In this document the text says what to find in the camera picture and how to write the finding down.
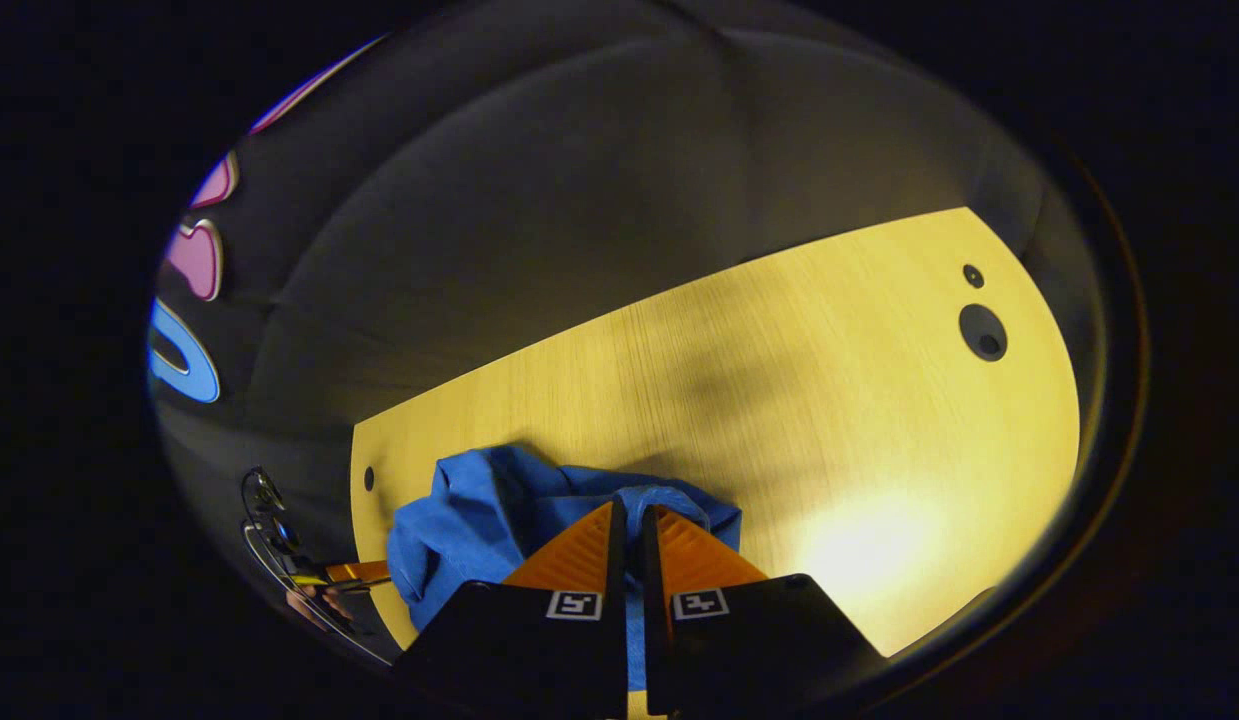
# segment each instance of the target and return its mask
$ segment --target pink sticker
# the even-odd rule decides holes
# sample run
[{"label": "pink sticker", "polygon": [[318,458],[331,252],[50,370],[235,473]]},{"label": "pink sticker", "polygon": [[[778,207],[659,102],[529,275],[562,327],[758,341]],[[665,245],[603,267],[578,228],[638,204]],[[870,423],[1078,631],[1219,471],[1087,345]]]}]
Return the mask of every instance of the pink sticker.
[{"label": "pink sticker", "polygon": [[223,278],[223,245],[216,224],[199,221],[190,228],[178,226],[166,260],[185,275],[195,296],[216,300]]},{"label": "pink sticker", "polygon": [[193,197],[191,208],[204,208],[207,204],[222,202],[235,190],[235,154],[229,152],[216,169],[211,170],[209,177],[202,183],[202,188]]},{"label": "pink sticker", "polygon": [[362,45],[354,51],[353,55],[346,56],[346,58],[341,59],[339,63],[322,69],[321,74],[300,86],[299,90],[291,92],[290,95],[285,95],[284,100],[278,102],[271,110],[268,110],[264,113],[263,118],[259,118],[258,123],[254,123],[254,126],[250,126],[250,135],[254,135],[254,133],[259,133],[263,128],[270,126],[273,123],[278,121],[281,115],[289,113],[290,108],[297,105],[300,100],[309,95],[310,92],[317,90],[317,87],[321,86],[321,83],[326,82],[326,79],[328,79],[332,74],[339,72],[339,69],[343,69],[344,64],[351,63],[353,58],[364,53],[364,51],[367,51],[372,45],[375,45],[375,42],[383,40],[383,37],[385,36],[377,37],[375,40],[367,42],[367,45]]}]

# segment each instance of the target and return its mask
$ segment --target wooden table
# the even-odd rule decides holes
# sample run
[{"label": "wooden table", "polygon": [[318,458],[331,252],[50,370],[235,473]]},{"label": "wooden table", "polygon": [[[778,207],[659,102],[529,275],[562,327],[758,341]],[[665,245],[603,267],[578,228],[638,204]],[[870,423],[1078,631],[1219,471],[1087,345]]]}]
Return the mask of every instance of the wooden table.
[{"label": "wooden table", "polygon": [[[961,340],[971,302],[1006,325],[995,363]],[[743,556],[769,575],[810,574],[892,656],[1038,539],[1072,487],[1079,410],[1043,297],[958,208],[700,278],[359,423],[361,560],[385,556],[392,514],[427,494],[437,459],[498,442],[733,502]],[[392,637],[413,642],[395,589],[373,600]]]}]

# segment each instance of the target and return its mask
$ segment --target blue sticker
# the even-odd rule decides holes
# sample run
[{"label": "blue sticker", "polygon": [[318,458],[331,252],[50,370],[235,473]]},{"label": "blue sticker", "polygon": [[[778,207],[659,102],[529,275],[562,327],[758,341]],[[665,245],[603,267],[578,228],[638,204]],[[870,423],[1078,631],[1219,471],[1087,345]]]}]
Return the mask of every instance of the blue sticker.
[{"label": "blue sticker", "polygon": [[190,331],[188,325],[178,318],[170,307],[161,300],[152,302],[152,328],[166,340],[172,342],[180,352],[183,352],[188,369],[181,371],[175,363],[165,359],[152,347],[147,348],[147,368],[170,387],[177,389],[196,402],[218,400],[218,373],[216,363],[211,363],[211,356],[202,347],[202,343]]}]

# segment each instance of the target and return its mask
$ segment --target blue cloth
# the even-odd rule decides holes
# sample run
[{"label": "blue cloth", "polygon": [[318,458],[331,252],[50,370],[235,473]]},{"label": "blue cloth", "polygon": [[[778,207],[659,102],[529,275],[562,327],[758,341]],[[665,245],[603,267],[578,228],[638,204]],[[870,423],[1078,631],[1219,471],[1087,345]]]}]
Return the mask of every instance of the blue cloth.
[{"label": "blue cloth", "polygon": [[647,506],[665,506],[738,550],[743,514],[681,480],[554,468],[515,446],[437,461],[432,494],[396,511],[387,538],[392,582],[422,632],[465,580],[503,582],[538,548],[618,496],[628,512],[628,688],[646,689],[642,585],[631,573]]}]

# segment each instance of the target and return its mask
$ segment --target blue towel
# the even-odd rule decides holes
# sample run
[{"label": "blue towel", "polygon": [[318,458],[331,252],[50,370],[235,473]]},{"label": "blue towel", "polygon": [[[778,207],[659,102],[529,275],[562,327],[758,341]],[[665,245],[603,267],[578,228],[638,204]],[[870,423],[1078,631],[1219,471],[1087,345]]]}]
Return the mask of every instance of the blue towel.
[{"label": "blue towel", "polygon": [[[515,446],[437,461],[432,494],[396,511],[387,538],[392,582],[422,632],[465,580],[503,582],[538,548],[618,496],[628,511],[629,561],[647,506],[665,506],[738,550],[743,514],[706,492],[650,475],[554,468]],[[642,586],[624,575],[628,688],[646,689]]]}]

